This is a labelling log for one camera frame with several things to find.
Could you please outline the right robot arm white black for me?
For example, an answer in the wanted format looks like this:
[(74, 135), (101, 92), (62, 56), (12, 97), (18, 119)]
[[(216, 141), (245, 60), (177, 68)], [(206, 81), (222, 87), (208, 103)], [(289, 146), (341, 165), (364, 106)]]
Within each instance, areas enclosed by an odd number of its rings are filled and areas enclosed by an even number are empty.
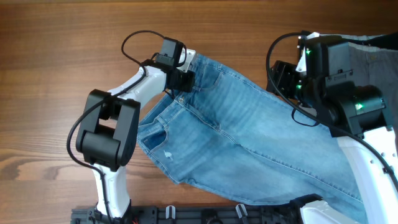
[(397, 149), (387, 98), (373, 85), (360, 82), (349, 48), (396, 49), (393, 35), (354, 40), (340, 35), (301, 31), (298, 64), (266, 63), (267, 90), (294, 111), (313, 108), (315, 124), (323, 124), (347, 157), (369, 223), (397, 222)]

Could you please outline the light blue denim jeans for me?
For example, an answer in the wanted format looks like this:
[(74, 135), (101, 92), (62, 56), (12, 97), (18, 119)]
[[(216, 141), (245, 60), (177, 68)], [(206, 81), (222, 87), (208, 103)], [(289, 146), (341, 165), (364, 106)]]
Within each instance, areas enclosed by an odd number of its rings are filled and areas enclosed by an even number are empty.
[(171, 181), (248, 205), (317, 194), (352, 220), (367, 222), (349, 162), (327, 127), (203, 55), (190, 70), (193, 90), (163, 97), (137, 135)]

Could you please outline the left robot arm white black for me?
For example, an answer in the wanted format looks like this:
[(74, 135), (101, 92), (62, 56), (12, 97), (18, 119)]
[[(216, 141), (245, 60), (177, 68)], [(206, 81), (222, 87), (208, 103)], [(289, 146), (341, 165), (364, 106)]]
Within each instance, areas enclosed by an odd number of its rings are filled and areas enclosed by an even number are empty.
[(81, 164), (95, 175), (96, 222), (131, 222), (126, 165), (136, 146), (141, 109), (165, 90), (192, 90), (195, 74), (188, 68), (195, 54), (182, 42), (166, 37), (160, 52), (139, 63), (128, 81), (88, 95), (84, 112), (70, 132), (77, 134), (76, 149), (84, 158)]

